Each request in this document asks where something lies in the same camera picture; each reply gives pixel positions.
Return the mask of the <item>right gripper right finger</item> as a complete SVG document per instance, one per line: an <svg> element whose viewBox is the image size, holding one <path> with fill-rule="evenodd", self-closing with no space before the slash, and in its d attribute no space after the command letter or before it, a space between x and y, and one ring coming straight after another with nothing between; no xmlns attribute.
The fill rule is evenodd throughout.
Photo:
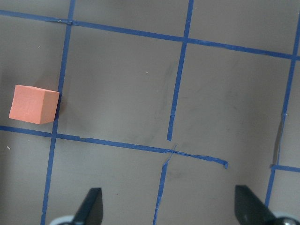
<svg viewBox="0 0 300 225"><path fill-rule="evenodd" d="M280 225L275 215L246 185L235 186L234 213L240 225Z"/></svg>

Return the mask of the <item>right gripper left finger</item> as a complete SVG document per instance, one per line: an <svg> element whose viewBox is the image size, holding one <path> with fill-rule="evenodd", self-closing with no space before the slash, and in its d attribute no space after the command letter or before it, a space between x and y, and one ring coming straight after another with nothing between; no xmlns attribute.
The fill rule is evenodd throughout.
<svg viewBox="0 0 300 225"><path fill-rule="evenodd" d="M101 225L103 198L100 187L91 188L71 221L71 225Z"/></svg>

